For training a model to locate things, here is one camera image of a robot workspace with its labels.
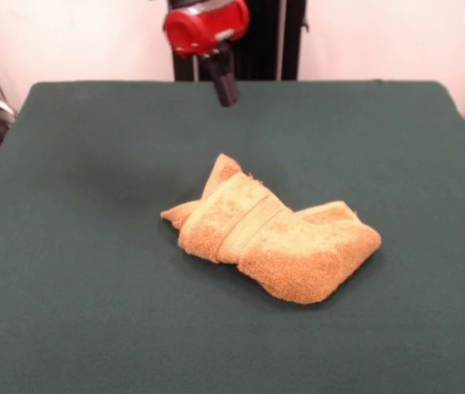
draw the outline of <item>green felt surface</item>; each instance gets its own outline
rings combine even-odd
[[[465,122],[434,83],[37,85],[0,151],[0,393],[465,393]],[[329,300],[191,258],[158,214],[220,152],[383,247]]]

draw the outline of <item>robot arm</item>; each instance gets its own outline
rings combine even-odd
[[[237,102],[234,58],[229,42],[247,31],[245,0],[171,0],[163,29],[179,56],[197,55],[207,68],[221,105]]]

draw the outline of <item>orange towel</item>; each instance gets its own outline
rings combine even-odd
[[[293,213],[234,163],[220,156],[199,201],[162,213],[187,253],[237,264],[275,297],[309,304],[379,248],[380,235],[344,203]]]

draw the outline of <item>crumpled towel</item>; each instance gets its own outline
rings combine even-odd
[[[274,297],[300,304],[327,298],[381,245],[344,202],[293,213],[224,154],[202,198],[161,217],[188,254],[236,264]]]

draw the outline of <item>white wall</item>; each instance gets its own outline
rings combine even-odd
[[[17,108],[41,80],[172,80],[166,0],[0,0],[0,81]]]
[[[438,80],[465,115],[465,0],[308,0],[307,18],[299,79]]]
[[[172,80],[166,0],[0,0],[0,81]],[[299,78],[438,80],[465,114],[465,0],[308,0]]]

